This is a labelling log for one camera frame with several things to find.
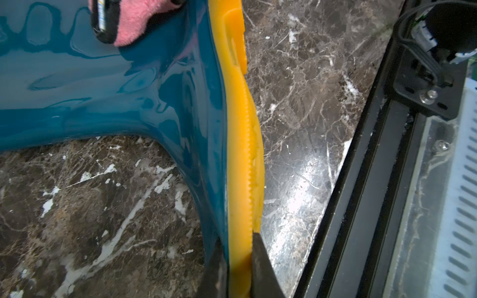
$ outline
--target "black cable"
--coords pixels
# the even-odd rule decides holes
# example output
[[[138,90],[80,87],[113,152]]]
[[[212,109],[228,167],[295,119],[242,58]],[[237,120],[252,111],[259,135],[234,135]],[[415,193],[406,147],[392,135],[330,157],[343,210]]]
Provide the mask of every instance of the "black cable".
[[[410,38],[404,38],[401,32],[402,24],[405,23],[405,21],[407,21],[409,17],[413,16],[420,10],[441,4],[462,4],[477,8],[477,3],[463,0],[441,0],[438,2],[419,5],[405,11],[397,19],[396,23],[394,24],[393,36],[396,38],[399,44],[408,49],[434,75],[436,85],[439,87],[444,87],[444,72],[442,70],[441,65],[437,63],[437,61],[434,60],[433,57],[427,54],[415,40]]]

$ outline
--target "white vented panel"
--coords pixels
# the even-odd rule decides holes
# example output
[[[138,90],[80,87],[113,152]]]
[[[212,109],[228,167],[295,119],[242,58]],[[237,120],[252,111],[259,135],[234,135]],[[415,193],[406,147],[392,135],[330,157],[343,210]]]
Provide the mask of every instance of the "white vented panel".
[[[467,79],[429,298],[477,297],[477,82]]]

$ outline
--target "bolt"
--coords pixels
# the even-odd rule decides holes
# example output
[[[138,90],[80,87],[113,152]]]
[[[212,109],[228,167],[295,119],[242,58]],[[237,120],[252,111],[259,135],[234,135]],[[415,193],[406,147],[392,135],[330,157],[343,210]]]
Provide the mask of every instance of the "bolt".
[[[427,91],[426,95],[427,95],[427,97],[429,97],[429,99],[436,99],[438,93],[437,93],[436,90],[431,89],[431,90]]]
[[[421,91],[419,98],[424,104],[433,104],[439,94],[436,90],[431,89],[427,91]]]
[[[438,152],[443,152],[449,150],[450,144],[444,140],[438,140],[434,144],[434,147]]]

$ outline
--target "marble surface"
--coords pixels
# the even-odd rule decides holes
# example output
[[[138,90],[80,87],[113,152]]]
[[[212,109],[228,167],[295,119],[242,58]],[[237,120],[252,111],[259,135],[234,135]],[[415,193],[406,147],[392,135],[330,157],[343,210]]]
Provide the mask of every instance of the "marble surface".
[[[243,0],[265,145],[262,237],[291,297],[401,1]],[[198,216],[155,141],[0,154],[0,297],[193,297]]]

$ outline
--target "yellow mold edge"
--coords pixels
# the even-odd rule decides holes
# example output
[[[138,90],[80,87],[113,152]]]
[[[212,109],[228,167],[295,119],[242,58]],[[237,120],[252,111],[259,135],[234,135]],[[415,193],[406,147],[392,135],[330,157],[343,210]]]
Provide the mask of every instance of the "yellow mold edge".
[[[244,74],[241,0],[209,0],[212,34],[227,100],[227,201],[230,298],[250,297],[253,232],[260,231],[265,165],[255,104]]]

